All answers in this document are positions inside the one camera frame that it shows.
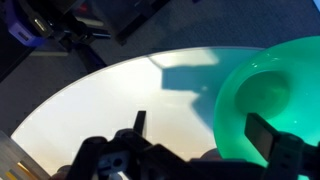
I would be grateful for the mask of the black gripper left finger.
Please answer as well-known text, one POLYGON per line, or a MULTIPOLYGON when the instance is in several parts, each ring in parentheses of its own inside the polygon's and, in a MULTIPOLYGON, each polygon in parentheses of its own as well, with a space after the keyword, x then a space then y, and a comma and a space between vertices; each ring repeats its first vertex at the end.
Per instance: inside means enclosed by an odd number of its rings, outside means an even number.
POLYGON ((137 113, 134 125, 116 132, 108 141, 102 136, 89 137, 80 149, 65 180, 157 180, 157 170, 145 158, 151 143, 143 137, 145 111, 137 113))

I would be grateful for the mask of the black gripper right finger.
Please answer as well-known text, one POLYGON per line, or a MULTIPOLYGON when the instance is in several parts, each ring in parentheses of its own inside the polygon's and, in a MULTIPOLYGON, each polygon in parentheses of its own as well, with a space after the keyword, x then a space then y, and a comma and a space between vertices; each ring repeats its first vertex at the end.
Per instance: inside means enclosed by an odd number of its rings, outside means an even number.
POLYGON ((300 175, 320 180, 320 146, 300 137, 279 132, 256 113, 248 113, 245 136, 268 162, 263 180, 298 180, 300 175))

